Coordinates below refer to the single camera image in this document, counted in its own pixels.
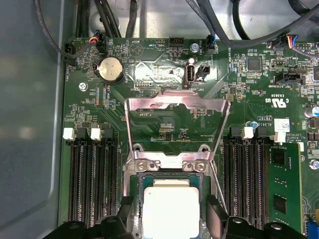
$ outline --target mounting screw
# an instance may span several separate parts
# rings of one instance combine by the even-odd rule
[[[271,224],[271,227],[272,227],[273,229],[275,229],[275,230],[278,230],[278,231],[282,229],[281,226],[278,225],[278,224]]]
[[[138,163],[138,168],[141,171],[145,170],[147,168],[147,164],[145,162],[141,161],[141,162]]]
[[[190,51],[193,52],[193,53],[198,52],[199,51],[199,45],[197,43],[191,44]]]
[[[319,169],[319,161],[315,159],[311,160],[309,167],[313,170]]]
[[[240,224],[240,223],[243,222],[243,220],[241,220],[240,218],[234,218],[234,219],[233,219],[233,222]]]
[[[84,92],[84,91],[86,91],[87,89],[88,89],[88,84],[86,84],[86,83],[84,83],[84,82],[81,82],[81,83],[79,84],[79,90],[80,90],[80,91]]]
[[[196,163],[195,164],[195,169],[197,170],[197,171],[204,171],[205,170],[205,164],[204,163]]]

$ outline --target green circuit board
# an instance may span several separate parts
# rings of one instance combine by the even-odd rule
[[[69,43],[79,49],[87,41],[76,38],[70,39]],[[307,133],[318,132],[318,128],[311,128],[310,120],[304,115],[306,107],[318,103],[317,60],[297,55],[288,48],[273,50],[267,44],[262,44],[250,49],[230,49],[219,41],[215,52],[207,56],[205,39],[184,39],[182,47],[170,47],[169,39],[121,38],[107,39],[106,43],[108,56],[118,58],[124,65],[124,79],[118,84],[107,85],[94,73],[94,64],[103,57],[92,44],[76,60],[76,66],[66,66],[63,127],[74,128],[75,132],[78,128],[86,128],[88,134],[91,128],[99,127],[102,133],[106,128],[114,130],[117,145],[113,172],[116,191],[108,195],[107,186],[103,188],[103,197],[112,196],[115,200],[114,211],[118,209],[123,195],[122,167],[130,152],[125,99],[153,98],[166,90],[186,89],[183,83],[184,66],[193,57],[196,70],[201,65],[207,65],[210,74],[204,81],[195,82],[187,89],[198,93],[203,99],[227,99],[232,104],[224,136],[229,134],[230,128],[242,129],[248,121],[257,122],[259,127],[266,129],[268,136],[274,135],[275,130],[286,132],[287,143],[284,146],[286,157],[293,160],[293,173],[283,176],[284,188],[278,187],[275,181],[280,170],[272,168],[271,155],[274,147],[279,145],[271,143],[272,146],[267,148],[269,157],[265,157],[266,164],[269,164],[268,172],[271,172],[266,173],[268,196],[263,200],[269,204],[267,211],[270,221],[284,222],[297,231],[303,231],[305,222],[313,218],[315,210],[319,208],[319,191],[314,187],[319,181],[319,171],[310,168],[311,160],[319,156],[319,143],[307,140]],[[197,53],[190,51],[193,43],[200,47]],[[318,52],[316,43],[297,43],[296,46]],[[287,72],[301,73],[303,82],[275,84],[276,77]],[[79,90],[80,83],[87,84],[86,91]],[[183,105],[166,110],[141,109],[130,113],[130,117],[133,142],[142,145],[145,151],[162,151],[167,155],[198,151],[202,144],[212,146],[220,123],[220,114],[216,112],[201,109],[190,111]],[[70,167],[74,167],[71,166],[70,157],[73,153],[63,140],[60,224],[68,220],[70,210]],[[223,142],[214,159],[223,187]],[[107,169],[104,174],[106,183]],[[273,198],[277,194],[286,198],[285,213],[274,210]]]

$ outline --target sticker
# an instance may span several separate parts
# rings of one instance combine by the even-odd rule
[[[274,119],[275,132],[290,132],[289,119]]]

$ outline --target black cable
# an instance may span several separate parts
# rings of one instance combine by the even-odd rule
[[[82,0],[82,37],[89,37],[89,0]]]
[[[241,22],[240,22],[240,16],[239,16],[239,3],[240,0],[233,0],[233,21],[236,28],[236,31],[238,32],[239,36],[243,40],[250,40],[249,36],[246,34]]]
[[[204,14],[204,12],[201,10],[201,8],[199,6],[197,6],[197,4],[195,3],[194,0],[186,0],[186,2],[188,3],[188,5],[190,6],[191,9],[193,9],[193,11],[199,16],[200,19],[202,19],[202,21],[205,23],[205,25],[207,26],[209,32],[214,36],[215,35],[215,31],[213,30],[213,28],[211,27],[210,22],[208,21],[208,18],[206,17],[206,15]]]
[[[310,11],[308,7],[306,7],[300,0],[288,0],[291,8],[300,16],[305,15],[307,12]],[[310,21],[319,24],[319,16],[314,15],[310,19]]]
[[[98,9],[100,18],[101,18],[101,22],[103,23],[103,26],[105,28],[105,33],[108,37],[114,37],[113,33],[112,33],[112,29],[110,26],[110,22],[106,16],[106,13],[100,3],[100,0],[94,0],[96,8]]]
[[[295,29],[296,27],[302,25],[305,23],[309,18],[311,18],[313,15],[315,15],[319,11],[319,4],[317,4],[313,9],[311,9],[309,12],[307,12],[305,15],[300,17],[299,19],[293,21],[289,25],[270,33],[266,36],[259,37],[252,40],[242,40],[242,41],[233,41],[228,38],[226,33],[224,32],[222,26],[220,25],[218,18],[211,7],[211,4],[209,0],[197,0],[199,5],[204,9],[205,14],[211,23],[213,29],[215,30],[216,34],[218,35],[219,39],[224,42],[228,47],[232,48],[248,48],[252,47],[258,44],[262,44],[264,42],[271,41],[275,38],[277,38],[280,35],[285,35]]]
[[[41,11],[41,6],[40,6],[40,0],[34,0],[34,6],[35,6],[35,13],[38,19],[38,22],[40,24],[41,30],[43,32],[43,34],[45,35],[45,37],[47,38],[48,42],[51,44],[51,46],[57,50],[62,56],[65,56],[67,58],[71,58],[71,59],[75,59],[79,56],[81,56],[89,47],[90,44],[87,43],[86,45],[83,46],[83,48],[81,48],[77,53],[75,53],[74,55],[66,53],[65,51],[63,51],[52,39],[48,28],[45,25],[44,19],[43,19],[43,15],[42,15],[42,11]]]
[[[110,8],[110,5],[109,5],[108,1],[107,0],[101,0],[101,4],[102,4],[102,6],[104,8],[106,16],[109,19],[109,22],[111,24],[111,28],[113,29],[113,33],[114,33],[115,37],[121,37],[119,26],[116,23],[114,14],[112,12],[112,9]]]
[[[75,37],[81,37],[81,16],[82,16],[82,0],[77,1],[76,9],[76,25],[75,25]]]
[[[138,3],[136,0],[131,0],[130,3],[130,20],[128,27],[126,28],[125,38],[132,38],[136,23],[136,18],[138,17]]]
[[[298,49],[298,48],[296,48],[296,47],[293,47],[292,50],[295,51],[295,52],[297,52],[297,53],[299,53],[299,54],[301,54],[301,55],[303,55],[303,56],[307,56],[307,57],[310,57],[310,58],[319,59],[319,55],[314,55],[314,54],[306,53],[306,52],[304,52],[304,51],[302,51],[302,50],[300,50],[300,49]]]

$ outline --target motherboard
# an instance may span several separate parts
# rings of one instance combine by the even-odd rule
[[[87,41],[70,39],[67,47]],[[218,194],[217,183],[229,215],[260,229],[281,222],[306,233],[319,209],[318,97],[319,60],[270,43],[231,49],[209,37],[174,37],[92,44],[66,66],[59,224],[93,226],[115,215],[123,196],[134,196],[133,231],[141,238],[147,185],[187,178],[201,205]],[[190,152],[200,161],[177,162]],[[198,238],[209,238],[203,209],[200,219]]]

